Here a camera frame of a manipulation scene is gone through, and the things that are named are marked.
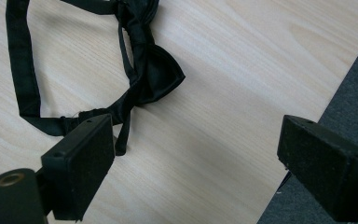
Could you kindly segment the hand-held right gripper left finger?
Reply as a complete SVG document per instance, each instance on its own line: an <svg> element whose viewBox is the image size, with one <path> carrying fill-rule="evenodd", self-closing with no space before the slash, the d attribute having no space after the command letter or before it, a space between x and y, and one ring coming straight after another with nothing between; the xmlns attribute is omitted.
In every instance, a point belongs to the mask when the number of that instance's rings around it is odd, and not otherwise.
<svg viewBox="0 0 358 224"><path fill-rule="evenodd" d="M41 157L52 185L53 215L81 220L115 158L112 120L100 115L83 121Z"/></svg>

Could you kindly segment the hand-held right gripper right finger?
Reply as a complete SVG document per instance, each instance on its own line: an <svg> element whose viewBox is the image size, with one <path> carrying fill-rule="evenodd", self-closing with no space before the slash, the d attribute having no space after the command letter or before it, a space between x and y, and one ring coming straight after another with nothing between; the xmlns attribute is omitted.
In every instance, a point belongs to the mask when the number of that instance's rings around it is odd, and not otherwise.
<svg viewBox="0 0 358 224"><path fill-rule="evenodd" d="M285 115L277 155L332 219L358 220L358 146L311 120Z"/></svg>

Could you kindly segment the black bow tie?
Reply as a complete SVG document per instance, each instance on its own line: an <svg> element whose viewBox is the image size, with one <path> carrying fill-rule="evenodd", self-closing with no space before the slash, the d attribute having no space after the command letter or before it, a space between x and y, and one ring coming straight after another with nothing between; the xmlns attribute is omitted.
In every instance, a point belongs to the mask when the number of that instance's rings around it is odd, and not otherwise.
<svg viewBox="0 0 358 224"><path fill-rule="evenodd" d="M66 136L86 119L109 114L112 123L121 126L115 149L118 156L123 156L127 151L131 110L158 101L185 79L173 56L155 43L150 29L159 0L62 1L97 15L116 16L119 46L130 86L107 108L83 111L76 118L43 118L27 24L30 0L7 0L8 53L19 114L41 132L52 136Z"/></svg>

